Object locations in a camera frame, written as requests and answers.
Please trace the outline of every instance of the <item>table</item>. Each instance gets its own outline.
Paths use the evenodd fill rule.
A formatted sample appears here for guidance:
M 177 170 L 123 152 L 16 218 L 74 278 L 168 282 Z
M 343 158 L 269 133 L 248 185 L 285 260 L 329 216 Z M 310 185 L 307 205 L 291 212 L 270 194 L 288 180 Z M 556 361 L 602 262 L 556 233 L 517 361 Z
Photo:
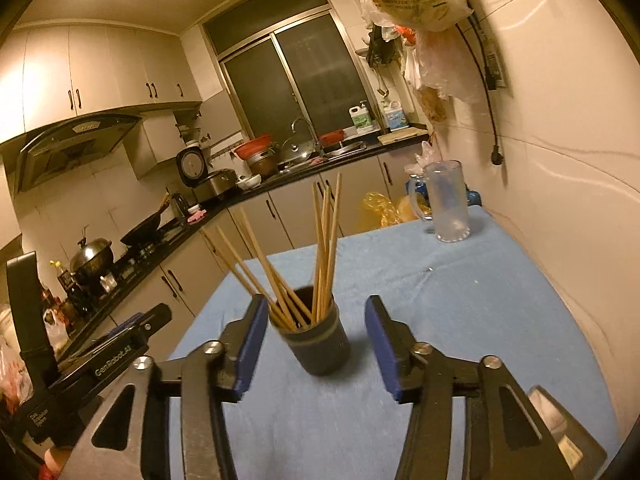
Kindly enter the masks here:
M 470 218 L 472 235 L 455 244 L 437 241 L 421 221 L 339 241 L 334 295 L 351 358 L 330 377 L 311 377 L 268 328 L 251 389 L 225 405 L 240 480 L 394 478 L 411 406 L 398 406 L 383 387 L 364 327 L 371 294 L 417 340 L 468 360 L 496 354 L 525 391 L 541 384 L 612 459 L 620 447 L 616 419 L 587 340 L 519 245 L 479 206 Z M 314 259 L 315 247 L 270 256 L 293 287 L 312 281 Z M 258 261 L 248 265 L 266 285 Z M 249 299 L 228 275 L 172 358 L 216 338 Z M 174 479 L 182 478 L 178 407 L 172 399 Z M 463 428 L 463 400 L 455 399 L 450 478 L 462 471 Z

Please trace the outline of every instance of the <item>metal screw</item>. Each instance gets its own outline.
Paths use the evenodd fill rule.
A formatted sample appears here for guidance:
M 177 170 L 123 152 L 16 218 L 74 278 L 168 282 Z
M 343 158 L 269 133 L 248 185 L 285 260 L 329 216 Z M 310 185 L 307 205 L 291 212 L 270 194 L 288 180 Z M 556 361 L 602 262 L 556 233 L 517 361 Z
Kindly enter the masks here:
M 146 370 L 154 363 L 154 359 L 149 357 L 148 355 L 143 355 L 142 357 L 136 357 L 133 361 L 133 367 L 136 370 Z
M 225 349 L 225 346 L 220 341 L 209 341 L 204 345 L 205 354 L 219 354 Z
M 414 353 L 418 355 L 429 355 L 433 352 L 433 347 L 429 343 L 416 343 L 414 345 Z
M 482 364 L 487 368 L 491 368 L 491 370 L 497 370 L 502 366 L 502 361 L 495 355 L 488 355 L 487 357 L 482 359 Z

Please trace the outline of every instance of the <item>faucet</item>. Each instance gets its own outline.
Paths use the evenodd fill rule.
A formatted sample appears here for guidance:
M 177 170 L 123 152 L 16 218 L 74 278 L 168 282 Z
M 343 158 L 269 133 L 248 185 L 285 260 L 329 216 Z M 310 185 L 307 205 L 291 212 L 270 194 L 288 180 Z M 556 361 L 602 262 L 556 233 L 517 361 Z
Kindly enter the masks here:
M 313 124 L 311 124 L 311 121 L 309 121 L 309 119 L 307 119 L 306 117 L 298 117 L 297 119 L 295 119 L 292 123 L 291 123 L 291 133 L 293 135 L 296 134 L 296 123 L 298 121 L 305 121 L 306 124 L 308 124 L 309 126 L 309 133 L 311 133 L 311 139 L 314 142 L 314 151 L 316 152 L 321 152 L 322 151 L 322 146 L 320 144 L 320 139 L 318 139 L 318 135 L 316 134 L 316 131 L 314 130 L 314 126 Z

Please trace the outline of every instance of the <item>glass mug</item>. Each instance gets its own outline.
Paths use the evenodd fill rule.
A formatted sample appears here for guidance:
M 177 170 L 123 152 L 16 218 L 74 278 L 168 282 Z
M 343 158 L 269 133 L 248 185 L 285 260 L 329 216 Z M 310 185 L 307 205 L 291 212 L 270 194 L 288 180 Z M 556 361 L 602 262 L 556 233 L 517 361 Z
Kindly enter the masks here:
M 459 242 L 469 236 L 469 209 L 466 204 L 465 177 L 457 160 L 432 162 L 424 168 L 424 176 L 412 175 L 409 199 L 414 212 L 425 221 L 433 221 L 436 237 L 441 242 Z M 426 183 L 431 216 L 425 215 L 416 199 L 415 187 Z

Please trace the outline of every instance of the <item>backsplash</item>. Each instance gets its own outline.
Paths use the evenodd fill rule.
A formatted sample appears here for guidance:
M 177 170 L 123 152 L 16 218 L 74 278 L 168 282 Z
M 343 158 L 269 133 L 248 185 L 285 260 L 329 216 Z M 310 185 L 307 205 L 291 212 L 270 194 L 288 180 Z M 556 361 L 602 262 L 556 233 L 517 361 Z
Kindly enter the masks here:
M 64 297 L 50 260 L 68 266 L 78 250 L 82 228 L 88 240 L 106 238 L 117 259 L 127 249 L 120 239 L 158 209 L 166 188 L 194 197 L 178 176 L 174 161 L 158 165 L 137 180 L 120 145 L 113 153 L 68 171 L 14 197 L 22 249 L 36 251 L 40 280 Z

